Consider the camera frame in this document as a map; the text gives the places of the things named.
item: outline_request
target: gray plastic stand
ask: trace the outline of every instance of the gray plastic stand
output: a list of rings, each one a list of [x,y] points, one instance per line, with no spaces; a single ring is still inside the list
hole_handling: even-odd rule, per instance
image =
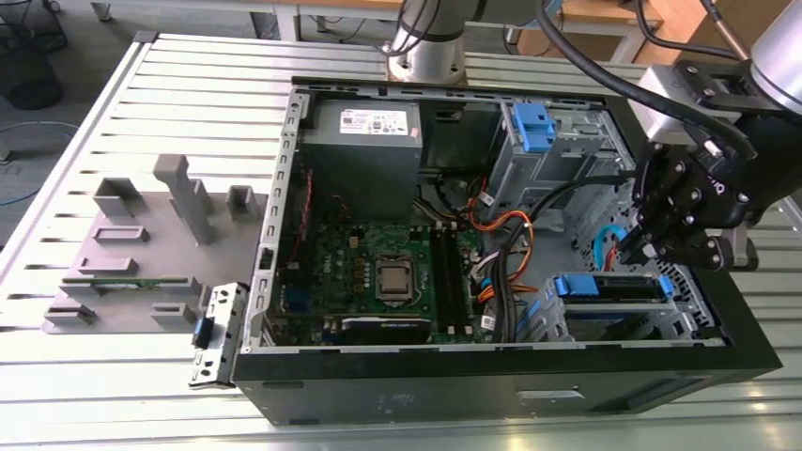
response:
[[[155,175],[170,193],[102,181],[101,213],[46,314],[47,333],[191,332],[209,287],[251,280],[266,195],[249,186],[207,194],[187,179],[182,155],[162,155]]]

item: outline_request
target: green motherboard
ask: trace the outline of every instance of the green motherboard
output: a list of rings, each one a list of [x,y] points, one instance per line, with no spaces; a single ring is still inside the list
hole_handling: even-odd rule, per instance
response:
[[[290,336],[299,346],[331,344],[329,322],[337,318],[381,316],[427,319],[434,344],[483,341],[469,296],[467,269],[481,247],[473,231],[455,232],[465,314],[463,328],[439,324],[438,271],[433,258],[430,226],[321,225],[314,231],[311,280],[306,287],[287,284],[285,303]]]

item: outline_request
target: power supply label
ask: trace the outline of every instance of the power supply label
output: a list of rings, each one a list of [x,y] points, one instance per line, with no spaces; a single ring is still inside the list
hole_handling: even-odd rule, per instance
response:
[[[345,110],[339,114],[339,132],[346,134],[410,134],[405,111]]]

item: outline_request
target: aluminum table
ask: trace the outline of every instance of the aluminum table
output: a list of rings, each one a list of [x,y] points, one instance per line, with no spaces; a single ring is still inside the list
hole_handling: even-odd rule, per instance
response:
[[[610,65],[636,81],[644,67]],[[189,155],[210,192],[267,193],[293,75],[385,79],[370,47],[162,35],[123,57],[0,253],[0,446],[117,449],[798,449],[802,443],[802,241],[772,210],[752,236],[760,272],[737,274],[785,368],[632,416],[275,428],[238,390],[187,388],[186,334],[47,335],[56,285],[96,213],[105,177],[166,190],[157,154]],[[564,60],[470,54],[473,86],[606,92]]]

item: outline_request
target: motherboard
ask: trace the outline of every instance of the motherboard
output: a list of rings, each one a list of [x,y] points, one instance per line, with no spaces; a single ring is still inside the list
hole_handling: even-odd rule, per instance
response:
[[[481,237],[454,225],[319,225],[311,278],[286,279],[294,345],[483,341],[467,273]]]

